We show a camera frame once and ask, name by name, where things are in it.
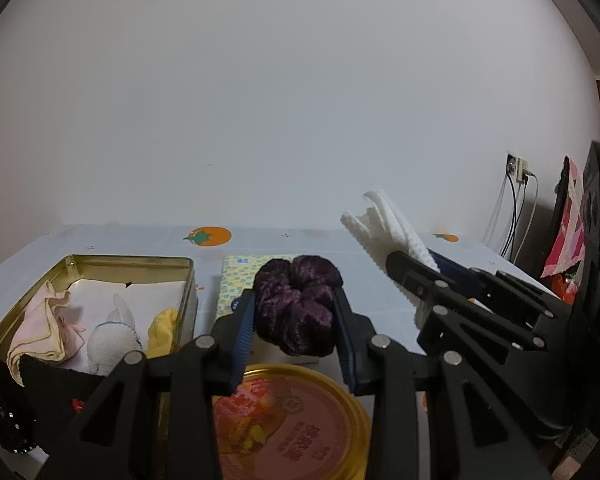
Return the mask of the dark purple velvet scrunchie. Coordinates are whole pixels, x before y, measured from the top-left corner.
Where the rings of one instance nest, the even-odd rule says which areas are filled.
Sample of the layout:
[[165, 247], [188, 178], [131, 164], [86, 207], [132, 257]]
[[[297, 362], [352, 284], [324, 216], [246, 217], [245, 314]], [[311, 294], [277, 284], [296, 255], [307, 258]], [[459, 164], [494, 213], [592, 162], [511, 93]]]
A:
[[342, 277], [329, 260], [275, 258], [257, 272], [253, 327], [287, 356], [324, 358], [335, 349], [335, 290]]

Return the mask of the yellow cloth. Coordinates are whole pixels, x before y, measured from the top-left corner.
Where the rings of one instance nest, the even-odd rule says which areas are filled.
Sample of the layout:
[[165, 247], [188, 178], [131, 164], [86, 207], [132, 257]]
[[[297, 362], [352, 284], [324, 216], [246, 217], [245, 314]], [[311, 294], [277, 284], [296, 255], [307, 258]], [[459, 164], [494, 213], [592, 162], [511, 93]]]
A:
[[154, 317], [147, 331], [145, 354], [148, 359], [167, 356], [171, 352], [176, 324], [178, 324], [178, 310], [175, 308], [166, 308]]

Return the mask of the white waffle towel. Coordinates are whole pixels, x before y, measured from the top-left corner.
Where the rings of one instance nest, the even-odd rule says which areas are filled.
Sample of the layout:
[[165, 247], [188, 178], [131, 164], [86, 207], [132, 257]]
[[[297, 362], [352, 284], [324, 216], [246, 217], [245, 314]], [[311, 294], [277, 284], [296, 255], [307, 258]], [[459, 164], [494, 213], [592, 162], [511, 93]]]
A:
[[382, 272], [389, 275], [386, 269], [388, 255], [404, 252], [428, 270], [440, 273], [425, 243], [381, 188], [367, 191], [363, 197], [368, 203], [364, 214], [355, 216], [345, 211], [340, 221]]

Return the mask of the white knit glove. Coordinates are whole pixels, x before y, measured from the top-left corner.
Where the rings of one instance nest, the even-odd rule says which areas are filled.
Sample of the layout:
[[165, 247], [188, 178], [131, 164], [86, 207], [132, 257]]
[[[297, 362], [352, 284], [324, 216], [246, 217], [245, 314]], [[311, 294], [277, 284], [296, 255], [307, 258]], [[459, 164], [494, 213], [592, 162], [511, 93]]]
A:
[[86, 344], [88, 370], [94, 375], [109, 375], [129, 352], [143, 350], [128, 304], [119, 294], [112, 301], [114, 310], [94, 327]]

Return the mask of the pink towel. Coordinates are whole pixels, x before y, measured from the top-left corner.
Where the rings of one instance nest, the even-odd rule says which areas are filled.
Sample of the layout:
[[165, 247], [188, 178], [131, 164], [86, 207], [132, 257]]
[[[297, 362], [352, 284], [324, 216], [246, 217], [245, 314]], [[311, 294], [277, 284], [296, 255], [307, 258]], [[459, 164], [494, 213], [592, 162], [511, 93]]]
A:
[[23, 319], [12, 336], [6, 363], [12, 379], [23, 386], [20, 361], [32, 356], [59, 364], [72, 359], [84, 346], [84, 328], [68, 322], [64, 311], [70, 306], [71, 292], [58, 292], [45, 281], [23, 310]]

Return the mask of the black beaded hair band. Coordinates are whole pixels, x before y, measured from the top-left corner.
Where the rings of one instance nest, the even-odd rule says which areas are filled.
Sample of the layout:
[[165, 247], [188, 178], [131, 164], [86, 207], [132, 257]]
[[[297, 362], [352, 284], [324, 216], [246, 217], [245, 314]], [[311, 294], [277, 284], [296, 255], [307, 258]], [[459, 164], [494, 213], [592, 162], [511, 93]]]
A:
[[0, 448], [26, 454], [38, 446], [38, 424], [24, 388], [0, 361]]

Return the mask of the black fuzzy cloth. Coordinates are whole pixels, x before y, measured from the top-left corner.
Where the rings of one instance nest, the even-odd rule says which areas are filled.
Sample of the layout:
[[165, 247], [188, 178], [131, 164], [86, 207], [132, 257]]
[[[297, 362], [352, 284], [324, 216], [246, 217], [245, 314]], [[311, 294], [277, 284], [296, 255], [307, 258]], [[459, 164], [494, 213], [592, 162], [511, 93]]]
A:
[[85, 404], [105, 381], [102, 376], [53, 366], [33, 356], [20, 360], [19, 371], [27, 392], [68, 408], [74, 408], [76, 402]]

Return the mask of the yellow dotted tissue pack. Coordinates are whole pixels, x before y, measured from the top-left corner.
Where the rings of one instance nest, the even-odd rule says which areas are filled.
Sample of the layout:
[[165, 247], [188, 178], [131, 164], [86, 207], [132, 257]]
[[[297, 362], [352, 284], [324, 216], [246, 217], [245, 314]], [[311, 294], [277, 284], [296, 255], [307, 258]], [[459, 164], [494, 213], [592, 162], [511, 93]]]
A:
[[232, 304], [242, 296], [242, 292], [251, 288], [257, 272], [272, 259], [291, 261], [294, 255], [234, 255], [223, 259], [220, 290], [216, 303], [216, 316], [232, 314]]

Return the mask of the tomato print tablecloth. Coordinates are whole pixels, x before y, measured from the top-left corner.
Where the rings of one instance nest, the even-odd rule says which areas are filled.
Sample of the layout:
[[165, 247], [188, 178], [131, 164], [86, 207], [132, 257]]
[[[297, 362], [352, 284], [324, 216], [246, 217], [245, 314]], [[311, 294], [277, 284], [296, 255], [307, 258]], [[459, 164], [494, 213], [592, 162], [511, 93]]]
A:
[[[319, 240], [263, 230], [236, 233], [226, 247], [198, 247], [180, 232], [153, 226], [60, 226], [0, 265], [0, 319], [27, 285], [68, 255], [187, 257], [209, 284], [225, 256], [318, 255], [343, 277], [351, 307], [370, 335], [375, 373], [364, 479], [419, 474], [417, 393], [426, 393], [431, 474], [436, 479], [544, 479], [547, 470], [516, 422], [461, 354], [413, 353], [414, 334], [389, 318], [389, 282], [341, 232]], [[214, 374], [233, 368], [234, 341], [196, 334], [173, 356], [124, 360], [106, 379], [38, 473], [43, 479], [217, 479]]]

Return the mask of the red plastic bag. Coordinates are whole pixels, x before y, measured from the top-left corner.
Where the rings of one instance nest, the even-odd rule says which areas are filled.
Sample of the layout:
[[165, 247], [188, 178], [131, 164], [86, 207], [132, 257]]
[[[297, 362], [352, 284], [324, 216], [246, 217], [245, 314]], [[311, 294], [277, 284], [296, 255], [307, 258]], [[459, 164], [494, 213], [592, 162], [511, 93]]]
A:
[[572, 278], [555, 274], [550, 278], [550, 289], [565, 304], [572, 306], [578, 292], [578, 284]]

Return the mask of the pink patterned cloth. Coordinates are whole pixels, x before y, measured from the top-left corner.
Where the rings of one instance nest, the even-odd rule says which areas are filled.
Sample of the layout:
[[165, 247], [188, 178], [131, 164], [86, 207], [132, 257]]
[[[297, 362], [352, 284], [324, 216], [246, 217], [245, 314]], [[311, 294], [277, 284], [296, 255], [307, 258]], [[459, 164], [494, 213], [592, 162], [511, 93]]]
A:
[[564, 158], [556, 188], [556, 204], [550, 228], [550, 252], [542, 278], [562, 274], [584, 259], [583, 186], [576, 163]]

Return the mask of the round gold pink lid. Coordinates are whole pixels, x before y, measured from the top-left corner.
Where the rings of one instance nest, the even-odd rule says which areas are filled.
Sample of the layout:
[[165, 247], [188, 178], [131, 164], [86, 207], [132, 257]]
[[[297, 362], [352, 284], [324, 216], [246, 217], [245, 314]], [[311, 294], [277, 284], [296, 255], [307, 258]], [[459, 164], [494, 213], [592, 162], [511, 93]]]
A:
[[234, 480], [365, 477], [370, 416], [327, 376], [298, 365], [251, 365], [213, 399], [222, 473]]

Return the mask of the gold metal tin box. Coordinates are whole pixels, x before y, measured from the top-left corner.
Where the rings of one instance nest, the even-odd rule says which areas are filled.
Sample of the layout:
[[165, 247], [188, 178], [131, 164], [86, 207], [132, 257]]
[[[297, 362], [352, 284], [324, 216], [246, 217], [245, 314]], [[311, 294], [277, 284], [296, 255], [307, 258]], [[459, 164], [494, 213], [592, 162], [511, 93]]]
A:
[[176, 311], [171, 348], [193, 338], [197, 312], [195, 267], [192, 259], [163, 256], [68, 255], [62, 258], [7, 310], [0, 319], [0, 360], [7, 356], [24, 308], [45, 283], [68, 290], [68, 320], [85, 328], [84, 338], [106, 320], [120, 296], [134, 316], [140, 343], [148, 344], [154, 318], [166, 308]]

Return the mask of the wall power outlet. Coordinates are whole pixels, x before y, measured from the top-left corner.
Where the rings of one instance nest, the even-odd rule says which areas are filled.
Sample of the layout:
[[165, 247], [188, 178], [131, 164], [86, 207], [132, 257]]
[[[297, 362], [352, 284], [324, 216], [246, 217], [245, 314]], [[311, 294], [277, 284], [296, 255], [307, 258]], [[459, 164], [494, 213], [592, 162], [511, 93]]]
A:
[[528, 168], [528, 162], [512, 154], [507, 155], [506, 174], [515, 180], [516, 183], [527, 183], [532, 172]]

